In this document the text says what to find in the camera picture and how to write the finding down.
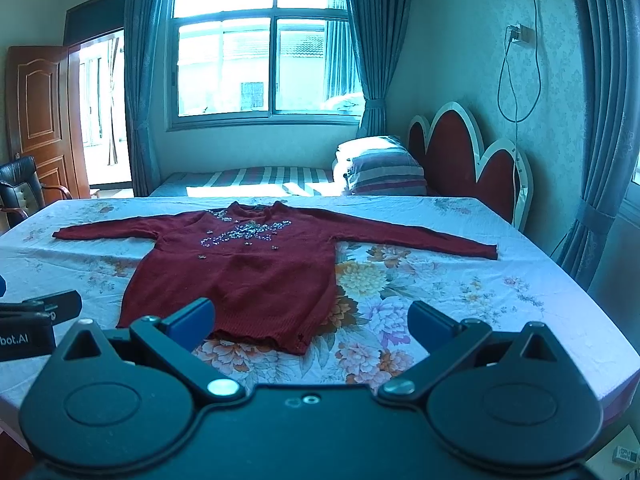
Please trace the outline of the dark red knit sweater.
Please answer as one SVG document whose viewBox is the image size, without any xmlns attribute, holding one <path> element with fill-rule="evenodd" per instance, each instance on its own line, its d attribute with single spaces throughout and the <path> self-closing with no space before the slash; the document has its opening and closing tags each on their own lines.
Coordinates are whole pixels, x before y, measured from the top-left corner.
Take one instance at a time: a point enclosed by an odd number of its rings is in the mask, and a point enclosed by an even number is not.
<svg viewBox="0 0 640 480">
<path fill-rule="evenodd" d="M 498 250 L 423 226 L 400 226 L 317 208 L 227 207 L 68 226 L 58 240 L 143 238 L 153 249 L 122 297 L 118 324 L 167 318 L 192 301 L 215 307 L 208 332 L 302 356 L 336 296 L 335 246 L 378 243 L 495 260 Z"/>
</svg>

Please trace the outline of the brown wooden door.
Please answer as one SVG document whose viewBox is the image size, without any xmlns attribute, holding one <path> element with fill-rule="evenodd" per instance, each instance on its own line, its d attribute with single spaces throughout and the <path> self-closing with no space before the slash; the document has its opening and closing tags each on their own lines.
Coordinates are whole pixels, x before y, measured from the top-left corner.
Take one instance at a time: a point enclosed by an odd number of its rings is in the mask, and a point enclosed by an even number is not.
<svg viewBox="0 0 640 480">
<path fill-rule="evenodd" d="M 79 51 L 10 47 L 6 55 L 6 135 L 12 159 L 32 156 L 40 181 L 88 198 L 79 99 Z"/>
</svg>

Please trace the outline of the wall power outlet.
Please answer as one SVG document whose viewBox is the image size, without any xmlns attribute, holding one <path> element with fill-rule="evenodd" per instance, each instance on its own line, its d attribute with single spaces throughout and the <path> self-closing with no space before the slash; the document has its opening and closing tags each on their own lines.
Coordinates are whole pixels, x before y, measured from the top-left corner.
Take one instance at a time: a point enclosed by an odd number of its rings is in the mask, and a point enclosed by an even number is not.
<svg viewBox="0 0 640 480">
<path fill-rule="evenodd" d="M 506 43 L 533 47 L 535 31 L 522 24 L 508 25 L 506 26 Z"/>
</svg>

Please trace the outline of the striped bed sheet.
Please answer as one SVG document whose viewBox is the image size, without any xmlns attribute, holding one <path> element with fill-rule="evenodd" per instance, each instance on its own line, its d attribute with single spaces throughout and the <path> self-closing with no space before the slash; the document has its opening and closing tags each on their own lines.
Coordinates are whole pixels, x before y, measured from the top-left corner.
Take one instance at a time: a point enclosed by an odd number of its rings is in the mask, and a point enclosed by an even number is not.
<svg viewBox="0 0 640 480">
<path fill-rule="evenodd" d="M 342 187 L 331 170 L 310 167 L 265 166 L 216 171 L 212 174 L 177 172 L 151 197 L 286 197 L 340 196 Z"/>
</svg>

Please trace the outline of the blue curtain of window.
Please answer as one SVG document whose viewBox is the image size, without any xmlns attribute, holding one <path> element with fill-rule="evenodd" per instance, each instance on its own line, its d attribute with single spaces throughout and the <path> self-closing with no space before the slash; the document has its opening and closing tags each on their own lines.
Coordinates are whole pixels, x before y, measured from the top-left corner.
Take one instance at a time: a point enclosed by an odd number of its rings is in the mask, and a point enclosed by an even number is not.
<svg viewBox="0 0 640 480">
<path fill-rule="evenodd" d="M 125 0 L 125 115 L 131 183 L 137 197 L 149 196 L 160 185 L 150 114 L 162 1 Z"/>
<path fill-rule="evenodd" d="M 404 45 L 411 0 L 346 0 L 363 94 L 358 136 L 386 133 L 386 96 Z"/>
</svg>

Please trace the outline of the red heart-shaped headboard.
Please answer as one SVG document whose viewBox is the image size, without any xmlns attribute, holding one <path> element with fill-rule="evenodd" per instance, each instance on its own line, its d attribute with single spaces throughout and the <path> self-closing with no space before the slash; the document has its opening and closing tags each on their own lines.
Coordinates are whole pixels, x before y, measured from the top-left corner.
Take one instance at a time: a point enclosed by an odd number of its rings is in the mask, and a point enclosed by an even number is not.
<svg viewBox="0 0 640 480">
<path fill-rule="evenodd" d="M 449 102 L 432 120 L 414 116 L 408 152 L 423 169 L 428 195 L 476 198 L 515 229 L 525 229 L 534 195 L 528 159 L 508 138 L 486 145 L 463 105 Z"/>
</svg>

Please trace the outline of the large window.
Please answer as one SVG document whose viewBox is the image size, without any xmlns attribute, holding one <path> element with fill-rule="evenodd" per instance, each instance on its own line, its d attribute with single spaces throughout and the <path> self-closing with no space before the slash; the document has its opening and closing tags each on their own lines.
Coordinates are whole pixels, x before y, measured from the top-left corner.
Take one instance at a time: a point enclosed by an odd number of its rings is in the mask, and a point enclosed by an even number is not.
<svg viewBox="0 0 640 480">
<path fill-rule="evenodd" d="M 346 0 L 168 0 L 169 122 L 356 122 Z"/>
</svg>

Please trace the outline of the blue curtain left of window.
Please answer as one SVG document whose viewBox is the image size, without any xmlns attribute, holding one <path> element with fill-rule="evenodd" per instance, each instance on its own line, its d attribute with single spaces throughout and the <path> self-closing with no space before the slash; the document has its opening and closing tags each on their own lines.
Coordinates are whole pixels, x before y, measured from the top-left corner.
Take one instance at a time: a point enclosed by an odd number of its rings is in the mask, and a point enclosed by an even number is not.
<svg viewBox="0 0 640 480">
<path fill-rule="evenodd" d="M 131 183 L 137 197 L 149 196 L 160 185 L 150 114 L 162 1 L 125 0 L 125 115 Z"/>
</svg>

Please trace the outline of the small white box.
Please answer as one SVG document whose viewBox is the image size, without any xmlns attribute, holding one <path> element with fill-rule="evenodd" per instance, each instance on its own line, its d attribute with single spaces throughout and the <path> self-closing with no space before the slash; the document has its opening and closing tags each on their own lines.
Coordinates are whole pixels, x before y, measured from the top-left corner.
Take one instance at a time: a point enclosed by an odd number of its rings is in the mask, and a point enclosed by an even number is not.
<svg viewBox="0 0 640 480">
<path fill-rule="evenodd" d="M 639 451 L 617 445 L 613 451 L 612 461 L 629 467 L 636 466 L 639 463 Z"/>
</svg>

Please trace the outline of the blue curtain far right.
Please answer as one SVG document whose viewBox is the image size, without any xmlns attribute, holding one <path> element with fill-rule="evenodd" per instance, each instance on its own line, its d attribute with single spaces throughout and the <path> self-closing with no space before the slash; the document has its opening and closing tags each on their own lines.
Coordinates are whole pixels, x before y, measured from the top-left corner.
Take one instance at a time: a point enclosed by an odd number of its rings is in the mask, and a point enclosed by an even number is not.
<svg viewBox="0 0 640 480">
<path fill-rule="evenodd" d="M 590 287 L 639 157 L 639 0 L 575 0 L 585 76 L 582 190 L 558 259 Z"/>
</svg>

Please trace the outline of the blue curtain right of window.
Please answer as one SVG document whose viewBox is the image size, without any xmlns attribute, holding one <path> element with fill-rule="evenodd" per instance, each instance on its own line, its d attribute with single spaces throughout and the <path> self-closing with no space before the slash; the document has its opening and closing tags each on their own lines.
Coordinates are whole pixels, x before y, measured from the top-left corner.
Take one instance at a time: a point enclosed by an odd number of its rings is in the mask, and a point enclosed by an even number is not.
<svg viewBox="0 0 640 480">
<path fill-rule="evenodd" d="M 363 94 L 358 136 L 386 133 L 386 96 L 404 45 L 411 0 L 346 0 Z"/>
</svg>

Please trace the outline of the striped pillow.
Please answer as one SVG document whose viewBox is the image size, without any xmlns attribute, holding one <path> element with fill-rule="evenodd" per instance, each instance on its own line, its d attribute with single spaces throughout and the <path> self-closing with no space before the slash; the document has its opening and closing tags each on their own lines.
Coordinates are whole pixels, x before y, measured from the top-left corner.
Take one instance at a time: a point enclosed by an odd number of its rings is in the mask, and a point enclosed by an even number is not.
<svg viewBox="0 0 640 480">
<path fill-rule="evenodd" d="M 332 166 L 343 195 L 424 196 L 423 167 L 394 136 L 366 136 L 340 144 Z"/>
</svg>

